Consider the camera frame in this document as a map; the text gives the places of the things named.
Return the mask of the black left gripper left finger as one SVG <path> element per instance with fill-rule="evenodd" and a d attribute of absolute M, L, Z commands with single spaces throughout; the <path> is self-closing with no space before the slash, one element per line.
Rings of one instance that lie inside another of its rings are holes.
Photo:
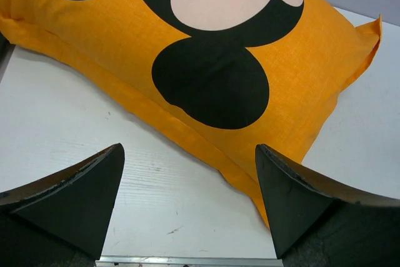
<path fill-rule="evenodd" d="M 98 260 L 124 169 L 122 144 L 1 192 L 2 260 Z"/>

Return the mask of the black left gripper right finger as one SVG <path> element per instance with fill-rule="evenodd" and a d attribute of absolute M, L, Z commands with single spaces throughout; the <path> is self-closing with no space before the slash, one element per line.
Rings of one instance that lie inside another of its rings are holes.
<path fill-rule="evenodd" d="M 255 157 L 277 258 L 399 258 L 398 199 L 340 183 L 265 144 Z"/>

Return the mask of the orange Mickey Mouse pillowcase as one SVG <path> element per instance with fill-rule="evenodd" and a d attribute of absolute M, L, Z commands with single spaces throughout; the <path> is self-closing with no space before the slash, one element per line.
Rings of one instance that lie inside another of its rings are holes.
<path fill-rule="evenodd" d="M 326 0 L 1 0 L 6 39 L 79 71 L 262 218 L 256 146 L 301 162 L 382 30 Z"/>

